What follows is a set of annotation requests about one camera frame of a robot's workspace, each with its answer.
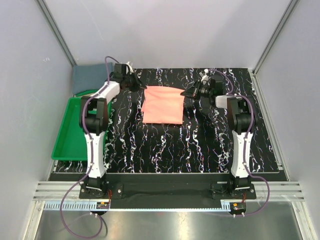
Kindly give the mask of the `pink t-shirt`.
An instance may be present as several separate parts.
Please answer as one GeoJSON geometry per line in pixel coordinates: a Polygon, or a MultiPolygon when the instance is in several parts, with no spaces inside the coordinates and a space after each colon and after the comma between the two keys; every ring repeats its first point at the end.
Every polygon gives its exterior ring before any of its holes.
{"type": "Polygon", "coordinates": [[[148,86],[141,107],[144,124],[183,123],[184,99],[182,89],[168,86],[148,86]]]}

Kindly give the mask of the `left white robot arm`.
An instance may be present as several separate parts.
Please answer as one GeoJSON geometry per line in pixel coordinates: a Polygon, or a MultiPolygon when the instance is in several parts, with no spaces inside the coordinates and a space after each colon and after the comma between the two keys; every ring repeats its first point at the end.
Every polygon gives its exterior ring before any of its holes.
{"type": "Polygon", "coordinates": [[[103,198],[108,193],[104,167],[104,139],[109,125],[109,103],[122,90],[136,92],[146,86],[137,77],[132,64],[116,62],[112,72],[95,93],[81,97],[79,126],[87,149],[87,170],[81,178],[81,191],[103,198]]]}

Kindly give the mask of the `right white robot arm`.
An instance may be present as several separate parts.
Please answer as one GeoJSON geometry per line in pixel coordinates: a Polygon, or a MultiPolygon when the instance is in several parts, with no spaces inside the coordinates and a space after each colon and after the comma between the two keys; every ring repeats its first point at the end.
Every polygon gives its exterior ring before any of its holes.
{"type": "Polygon", "coordinates": [[[222,81],[214,78],[198,80],[180,95],[193,100],[207,98],[214,107],[227,110],[228,127],[233,137],[233,160],[226,192],[232,198],[239,198],[251,187],[249,159],[256,124],[251,98],[224,93],[222,81]]]}

